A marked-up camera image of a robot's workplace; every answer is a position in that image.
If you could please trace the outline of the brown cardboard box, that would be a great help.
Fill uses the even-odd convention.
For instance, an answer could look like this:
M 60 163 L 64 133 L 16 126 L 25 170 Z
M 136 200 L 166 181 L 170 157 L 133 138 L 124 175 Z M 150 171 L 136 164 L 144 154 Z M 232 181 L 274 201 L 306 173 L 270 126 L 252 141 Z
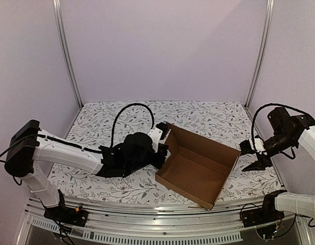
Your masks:
M 237 163 L 240 151 L 199 134 L 167 124 L 165 144 L 171 154 L 155 180 L 211 210 Z

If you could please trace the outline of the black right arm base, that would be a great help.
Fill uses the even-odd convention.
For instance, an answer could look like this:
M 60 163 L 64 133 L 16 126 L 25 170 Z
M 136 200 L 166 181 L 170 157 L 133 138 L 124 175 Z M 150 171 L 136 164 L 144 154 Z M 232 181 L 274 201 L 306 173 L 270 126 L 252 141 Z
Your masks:
M 276 210 L 275 204 L 269 202 L 260 206 L 253 203 L 245 204 L 239 216 L 245 228 L 281 221 L 285 217 L 283 211 Z

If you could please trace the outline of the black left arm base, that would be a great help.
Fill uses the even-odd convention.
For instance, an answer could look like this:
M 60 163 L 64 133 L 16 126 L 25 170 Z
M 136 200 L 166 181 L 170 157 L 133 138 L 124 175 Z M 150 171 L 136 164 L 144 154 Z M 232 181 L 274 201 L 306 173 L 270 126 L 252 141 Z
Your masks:
M 80 203 L 76 207 L 66 207 L 59 205 L 53 208 L 44 206 L 44 217 L 57 223 L 64 223 L 78 227 L 85 227 L 89 212 Z

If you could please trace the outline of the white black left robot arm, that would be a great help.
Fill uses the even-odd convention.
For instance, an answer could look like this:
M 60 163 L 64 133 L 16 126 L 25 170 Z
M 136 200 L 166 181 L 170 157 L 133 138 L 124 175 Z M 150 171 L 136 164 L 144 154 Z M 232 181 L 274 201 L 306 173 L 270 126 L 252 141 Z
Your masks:
M 168 156 L 162 140 L 168 131 L 162 122 L 148 133 L 129 134 L 120 144 L 95 150 L 50 134 L 32 119 L 12 136 L 9 147 L 0 153 L 0 162 L 9 175 L 28 186 L 46 210 L 64 222 L 71 209 L 65 207 L 64 195 L 52 186 L 37 161 L 79 168 L 103 178 L 125 178 L 148 165 L 162 168 Z

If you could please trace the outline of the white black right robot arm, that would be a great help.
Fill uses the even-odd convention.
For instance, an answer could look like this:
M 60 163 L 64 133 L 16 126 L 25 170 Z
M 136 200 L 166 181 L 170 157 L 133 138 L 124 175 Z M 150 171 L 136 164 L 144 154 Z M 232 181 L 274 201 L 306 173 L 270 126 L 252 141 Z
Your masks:
M 280 103 L 268 103 L 257 109 L 254 124 L 262 109 L 271 107 L 267 118 L 273 129 L 268 139 L 262 139 L 251 129 L 249 139 L 240 143 L 241 155 L 255 155 L 256 161 L 247 165 L 242 172 L 264 171 L 273 165 L 272 158 L 283 155 L 296 159 L 296 149 L 303 149 L 315 163 L 315 119 L 307 112 Z M 262 206 L 242 211 L 240 218 L 245 226 L 254 226 L 283 219 L 286 212 L 315 221 L 315 194 L 297 194 L 285 189 L 264 196 Z

